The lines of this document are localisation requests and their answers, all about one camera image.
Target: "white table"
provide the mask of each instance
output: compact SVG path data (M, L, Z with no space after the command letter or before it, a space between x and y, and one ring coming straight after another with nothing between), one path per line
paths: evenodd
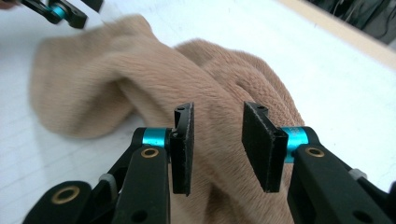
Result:
M326 148L383 190L396 180L396 70L277 1L107 0L100 15L70 2L89 15L87 29L140 13L166 45L200 37L263 58ZM114 133L89 140L48 132L28 102L35 48L46 37L81 31L52 25L27 7L0 11L0 28L0 223L9 224L21 223L56 184L96 185L144 124L131 116Z

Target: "gold washer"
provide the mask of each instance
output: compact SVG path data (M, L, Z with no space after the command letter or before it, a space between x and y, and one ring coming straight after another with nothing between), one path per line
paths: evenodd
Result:
M72 190L73 193L68 196L67 198L59 198L59 196L68 190ZM58 190L53 196L52 196L52 202L55 204L63 204L63 203L68 203L70 201L73 201L77 196L79 195L79 187L77 186L68 186L64 187L60 190Z
M308 153L308 155L313 156L313 157L324 157L324 152L320 149L317 149L315 147L308 147L305 150L306 153Z
M158 154L160 154L160 151L156 148L146 148L145 150L143 150L141 153L142 157L149 159L149 158L154 158L156 156L158 156Z

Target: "human hand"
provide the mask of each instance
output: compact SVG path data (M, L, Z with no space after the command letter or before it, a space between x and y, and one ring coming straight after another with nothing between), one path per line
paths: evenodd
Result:
M0 9L10 9L12 7L15 7L17 5L16 0L11 0L11 1L4 1L0 0Z

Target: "fabric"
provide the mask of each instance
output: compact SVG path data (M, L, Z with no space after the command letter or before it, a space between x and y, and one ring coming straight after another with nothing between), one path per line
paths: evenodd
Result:
M291 96L261 59L204 40L162 44L141 16L82 35L44 41L35 56L31 104L49 130L90 138L131 113L173 127L176 106L194 102L191 195L171 194L172 223L291 223L290 169L266 194L241 143L243 102L269 108L276 126L303 125Z

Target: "metallic blue band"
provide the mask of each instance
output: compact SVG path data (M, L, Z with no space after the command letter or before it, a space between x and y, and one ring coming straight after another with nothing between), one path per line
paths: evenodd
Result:
M62 20L66 17L66 12L61 7L53 6L51 10Z
M143 134L143 145L165 147L166 128L147 128Z
M281 129L288 134L288 154L285 163L294 163L292 152L301 144L308 144L308 136L302 127L281 127Z

